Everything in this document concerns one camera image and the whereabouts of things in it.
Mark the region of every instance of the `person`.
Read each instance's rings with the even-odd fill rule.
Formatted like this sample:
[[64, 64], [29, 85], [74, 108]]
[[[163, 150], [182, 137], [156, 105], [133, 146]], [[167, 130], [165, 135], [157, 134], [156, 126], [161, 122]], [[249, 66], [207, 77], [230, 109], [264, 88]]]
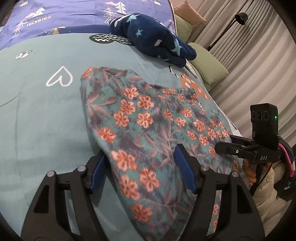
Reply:
[[[265, 165], [261, 178], [268, 171], [271, 163]], [[284, 213], [288, 209], [291, 201], [285, 201], [277, 196], [277, 191], [274, 189], [274, 184], [281, 180], [285, 173], [286, 164], [282, 161], [277, 161], [272, 164], [272, 167], [264, 180], [258, 186], [253, 201], [259, 211], [265, 236], [278, 224]], [[247, 159], [243, 160], [243, 171], [248, 176], [250, 185], [253, 185], [257, 178], [256, 165], [250, 165]]]

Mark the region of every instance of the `light blue star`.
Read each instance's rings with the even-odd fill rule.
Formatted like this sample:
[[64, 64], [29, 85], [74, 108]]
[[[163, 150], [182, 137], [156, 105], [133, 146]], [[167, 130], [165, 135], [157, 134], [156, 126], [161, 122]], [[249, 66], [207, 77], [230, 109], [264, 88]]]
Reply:
[[180, 56], [180, 49], [182, 47], [179, 45], [179, 41], [177, 39], [175, 39], [175, 48], [174, 49], [170, 49], [170, 51], [172, 52], [176, 52], [178, 56]]
[[141, 32], [143, 31], [143, 29], [138, 29], [138, 31], [136, 32], [137, 37], [139, 37], [140, 35], [142, 36]]
[[128, 18], [128, 20], [127, 20], [126, 22], [128, 23], [128, 22], [131, 22], [131, 21], [134, 20], [134, 19], [137, 19], [137, 18], [136, 18], [137, 16], [139, 16], [139, 14], [137, 14], [137, 15], [133, 15], [133, 14], [132, 14], [132, 15]]
[[160, 55], [159, 55], [157, 58], [160, 59], [160, 60], [162, 60], [162, 61], [169, 61], [169, 58], [168, 58], [168, 59], [162, 59], [162, 58], [160, 57]]

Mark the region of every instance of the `folded navy blue blanket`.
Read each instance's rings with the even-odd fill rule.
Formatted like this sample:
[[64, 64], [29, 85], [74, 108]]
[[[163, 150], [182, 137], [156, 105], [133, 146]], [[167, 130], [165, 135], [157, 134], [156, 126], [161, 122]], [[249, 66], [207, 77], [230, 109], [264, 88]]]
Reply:
[[134, 13], [114, 19], [110, 34], [128, 38], [143, 53], [185, 67], [196, 58], [195, 50], [156, 19]]

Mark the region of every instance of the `curtain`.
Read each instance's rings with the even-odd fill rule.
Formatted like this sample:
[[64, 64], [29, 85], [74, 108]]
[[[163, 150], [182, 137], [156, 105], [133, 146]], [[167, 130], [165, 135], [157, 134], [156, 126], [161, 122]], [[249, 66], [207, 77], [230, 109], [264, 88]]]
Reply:
[[296, 143], [296, 44], [267, 0], [195, 0], [207, 21], [190, 37], [203, 47], [212, 44], [238, 12], [249, 19], [235, 23], [211, 49], [229, 71], [212, 86], [211, 96], [245, 137], [251, 137], [250, 105], [278, 107], [279, 134]]

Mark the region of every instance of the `beige pants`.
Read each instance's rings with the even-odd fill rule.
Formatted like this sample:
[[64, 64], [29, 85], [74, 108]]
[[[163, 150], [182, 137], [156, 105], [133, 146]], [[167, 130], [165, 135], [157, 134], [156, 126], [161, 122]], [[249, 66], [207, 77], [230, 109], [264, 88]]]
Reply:
[[277, 198], [277, 191], [274, 189], [274, 184], [282, 179], [284, 173], [285, 164], [283, 162], [274, 163], [253, 196], [266, 236], [277, 225], [291, 203], [291, 201], [286, 202], [281, 198]]

